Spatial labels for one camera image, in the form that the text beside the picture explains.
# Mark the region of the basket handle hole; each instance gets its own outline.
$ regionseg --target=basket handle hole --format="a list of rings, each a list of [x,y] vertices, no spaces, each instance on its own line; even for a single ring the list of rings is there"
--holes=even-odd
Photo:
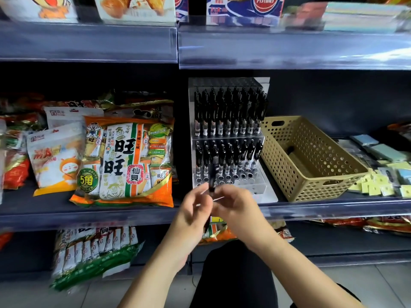
[[[285,124],[285,121],[273,121],[271,123],[271,126],[283,126]]]
[[[339,183],[342,183],[342,182],[343,182],[342,180],[328,180],[323,183],[323,186],[338,185]]]

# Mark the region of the green snack package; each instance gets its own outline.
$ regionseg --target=green snack package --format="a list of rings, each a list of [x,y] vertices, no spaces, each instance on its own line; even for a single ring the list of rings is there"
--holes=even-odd
[[[60,230],[50,287],[62,291],[125,270],[141,251],[135,227]]]

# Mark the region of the pistons logo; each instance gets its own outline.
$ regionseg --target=pistons logo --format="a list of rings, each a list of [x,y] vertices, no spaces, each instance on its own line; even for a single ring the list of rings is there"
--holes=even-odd
[[[252,0],[252,6],[257,14],[269,14],[277,5],[279,0]]]
[[[176,4],[176,8],[178,8],[181,4],[182,0],[174,0],[174,3]]]

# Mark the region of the forearm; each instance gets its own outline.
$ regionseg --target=forearm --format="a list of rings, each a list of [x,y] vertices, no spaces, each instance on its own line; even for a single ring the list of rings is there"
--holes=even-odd
[[[156,251],[133,280],[117,308],[162,308],[176,275],[174,266]]]
[[[256,252],[298,307],[364,308],[275,231],[270,243]]]

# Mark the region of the white snack bag with orange character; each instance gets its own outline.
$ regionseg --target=white snack bag with orange character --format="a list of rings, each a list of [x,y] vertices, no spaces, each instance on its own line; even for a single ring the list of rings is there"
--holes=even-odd
[[[39,186],[34,196],[76,189],[84,142],[80,122],[27,136],[27,151]]]

